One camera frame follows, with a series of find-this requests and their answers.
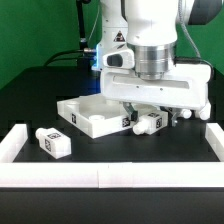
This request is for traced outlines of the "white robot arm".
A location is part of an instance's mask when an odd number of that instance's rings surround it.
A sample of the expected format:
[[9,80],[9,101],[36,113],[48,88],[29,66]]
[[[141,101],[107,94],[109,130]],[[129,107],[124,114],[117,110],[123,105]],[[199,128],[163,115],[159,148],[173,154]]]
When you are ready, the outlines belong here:
[[223,0],[121,0],[125,41],[103,57],[101,94],[123,104],[131,120],[135,103],[165,107],[175,118],[210,118],[208,82],[212,66],[196,53],[178,57],[176,26],[204,25],[221,11]]

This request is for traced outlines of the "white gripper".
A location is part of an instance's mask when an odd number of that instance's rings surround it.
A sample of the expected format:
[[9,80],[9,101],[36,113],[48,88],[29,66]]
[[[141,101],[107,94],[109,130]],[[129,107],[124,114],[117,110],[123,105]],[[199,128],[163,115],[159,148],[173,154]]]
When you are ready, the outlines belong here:
[[138,112],[131,103],[173,107],[171,124],[177,125],[182,109],[201,110],[208,102],[211,68],[206,64],[176,64],[159,80],[143,80],[133,70],[105,68],[101,72],[101,93],[107,99],[124,102],[131,121]]

